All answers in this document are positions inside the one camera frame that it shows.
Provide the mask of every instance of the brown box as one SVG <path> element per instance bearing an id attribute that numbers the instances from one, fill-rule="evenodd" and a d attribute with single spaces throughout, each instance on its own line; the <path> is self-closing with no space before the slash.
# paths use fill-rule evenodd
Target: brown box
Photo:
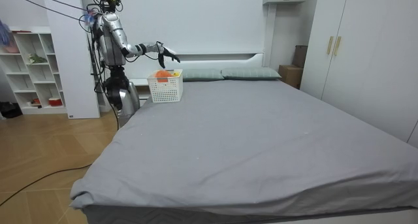
<path id="1" fill-rule="evenodd" d="M 289 84 L 290 86 L 300 89 L 300 83 L 302 82 L 303 68 L 295 65 L 280 65 L 279 75 L 281 81 Z"/>
<path id="2" fill-rule="evenodd" d="M 307 52 L 308 52 L 308 46 L 296 45 L 295 56 L 293 57 L 292 65 L 304 68 Z"/>

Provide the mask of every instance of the humanoid robot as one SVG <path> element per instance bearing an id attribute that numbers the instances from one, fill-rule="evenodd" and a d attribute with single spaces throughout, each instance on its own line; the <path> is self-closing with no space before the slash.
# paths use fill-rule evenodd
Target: humanoid robot
<path id="1" fill-rule="evenodd" d="M 92 35 L 103 57 L 100 60 L 101 65 L 104 65 L 102 67 L 110 69 L 110 77 L 104 81 L 103 87 L 110 104 L 117 110 L 119 127 L 122 127 L 140 107 L 137 90 L 124 73 L 126 59 L 156 52 L 162 68 L 165 68 L 164 56 L 170 57 L 172 61 L 180 60 L 173 51 L 158 41 L 129 44 L 120 19 L 115 13 L 120 4 L 120 0 L 99 0 L 99 3 L 94 4 L 100 8 L 100 13 L 94 15 Z"/>

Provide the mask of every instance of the pink item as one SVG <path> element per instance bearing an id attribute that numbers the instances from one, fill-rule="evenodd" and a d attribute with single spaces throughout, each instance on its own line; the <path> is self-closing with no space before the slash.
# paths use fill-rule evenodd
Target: pink item
<path id="1" fill-rule="evenodd" d="M 16 41 L 14 41 L 12 36 L 10 36 L 10 45 L 5 46 L 4 49 L 6 50 L 6 52 L 11 53 L 11 54 L 18 54 L 19 53 L 19 48 L 16 45 Z"/>

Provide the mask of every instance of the gray pillow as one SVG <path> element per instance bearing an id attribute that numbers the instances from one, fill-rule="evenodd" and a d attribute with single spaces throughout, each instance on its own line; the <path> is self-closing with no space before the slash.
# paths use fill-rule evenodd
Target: gray pillow
<path id="1" fill-rule="evenodd" d="M 277 80 L 279 73 L 267 67 L 229 67 L 222 71 L 226 80 Z"/>
<path id="2" fill-rule="evenodd" d="M 182 75 L 184 82 L 224 80 L 221 70 L 217 69 L 186 69 Z"/>

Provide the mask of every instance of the plastic basket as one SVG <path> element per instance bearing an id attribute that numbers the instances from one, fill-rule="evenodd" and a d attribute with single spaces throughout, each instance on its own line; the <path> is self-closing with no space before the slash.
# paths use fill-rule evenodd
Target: plastic basket
<path id="1" fill-rule="evenodd" d="M 148 78 L 153 103 L 174 103 L 180 101 L 183 94 L 183 70 L 167 70 L 169 73 L 180 73 L 179 76 L 155 78 L 154 71 Z"/>

